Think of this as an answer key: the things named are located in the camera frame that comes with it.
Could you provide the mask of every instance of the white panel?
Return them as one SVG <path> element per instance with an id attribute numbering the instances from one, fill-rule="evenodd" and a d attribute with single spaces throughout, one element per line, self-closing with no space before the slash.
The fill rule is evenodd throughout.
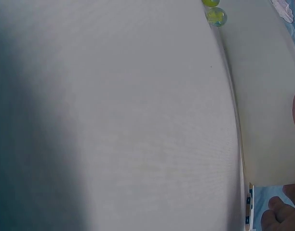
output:
<path id="1" fill-rule="evenodd" d="M 6 74 L 18 90 L 7 99 L 18 101 L 14 120 L 35 120 L 15 134 L 48 139 L 31 150 L 26 136 L 0 147 L 22 170 L 6 168 L 8 179 L 26 181 L 15 190 L 39 204 L 39 213 L 14 214 L 17 228 L 30 228 L 35 214 L 40 229 L 48 222 L 58 230 L 243 228 L 234 107 L 199 0 L 0 0 L 0 35 L 1 53 L 14 63 Z M 35 112 L 16 118 L 22 91 Z M 29 155 L 55 158 L 48 168 L 69 183 L 40 179 L 34 172 L 43 166 L 24 161 Z"/>
<path id="2" fill-rule="evenodd" d="M 255 185 L 295 183 L 295 46 L 268 0 L 224 1 L 222 35 L 241 121 L 245 175 Z"/>

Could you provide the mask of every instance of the white wall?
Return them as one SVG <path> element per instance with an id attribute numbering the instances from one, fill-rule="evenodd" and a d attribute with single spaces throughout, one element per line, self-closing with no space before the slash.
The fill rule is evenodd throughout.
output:
<path id="1" fill-rule="evenodd" d="M 239 230 L 238 148 L 201 1 L 0 0 L 1 227 Z"/>

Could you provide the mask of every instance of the white cloud pattern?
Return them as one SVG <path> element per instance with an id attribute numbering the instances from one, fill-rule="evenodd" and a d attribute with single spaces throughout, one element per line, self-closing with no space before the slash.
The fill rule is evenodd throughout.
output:
<path id="1" fill-rule="evenodd" d="M 281 18 L 288 23 L 293 22 L 292 10 L 286 0 L 271 0 L 271 2 Z"/>

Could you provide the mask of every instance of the hand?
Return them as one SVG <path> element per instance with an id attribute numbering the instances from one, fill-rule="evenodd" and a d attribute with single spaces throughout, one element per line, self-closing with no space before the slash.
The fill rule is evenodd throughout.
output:
<path id="1" fill-rule="evenodd" d="M 295 124 L 295 96 L 292 107 L 293 121 Z M 295 205 L 295 184 L 285 185 L 284 194 Z M 262 231 L 295 231 L 295 208 L 285 204 L 279 197 L 272 197 L 268 202 L 269 210 L 261 218 Z"/>

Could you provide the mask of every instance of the glass marble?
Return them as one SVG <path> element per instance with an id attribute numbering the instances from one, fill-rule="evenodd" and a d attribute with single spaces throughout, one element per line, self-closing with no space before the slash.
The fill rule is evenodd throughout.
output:
<path id="1" fill-rule="evenodd" d="M 202 2 L 208 7 L 215 7 L 219 4 L 220 0 L 202 0 Z"/>
<path id="2" fill-rule="evenodd" d="M 206 13 L 206 19 L 209 24 L 223 26 L 227 21 L 227 14 L 223 9 L 214 7 Z"/>

